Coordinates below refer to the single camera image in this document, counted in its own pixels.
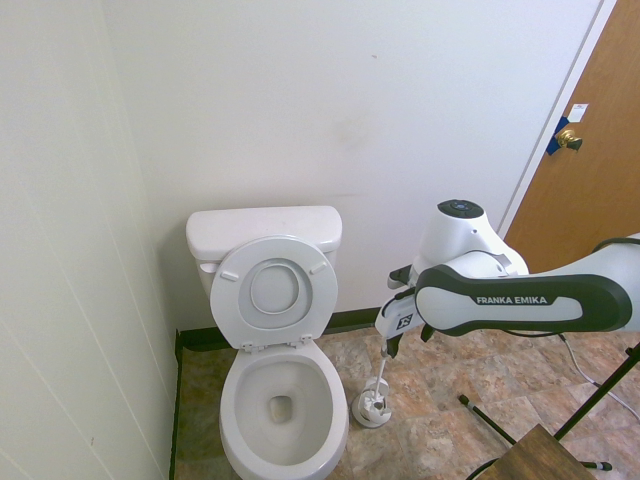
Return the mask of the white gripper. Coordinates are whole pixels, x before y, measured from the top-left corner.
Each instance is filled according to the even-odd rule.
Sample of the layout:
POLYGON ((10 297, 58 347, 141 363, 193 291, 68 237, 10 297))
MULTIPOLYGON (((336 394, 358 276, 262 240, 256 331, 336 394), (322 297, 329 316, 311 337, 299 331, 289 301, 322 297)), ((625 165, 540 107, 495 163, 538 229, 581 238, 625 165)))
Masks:
POLYGON ((414 292, 401 292, 387 301, 378 312, 375 328, 387 340, 387 354, 394 359, 399 352, 401 334, 418 326, 414 292))

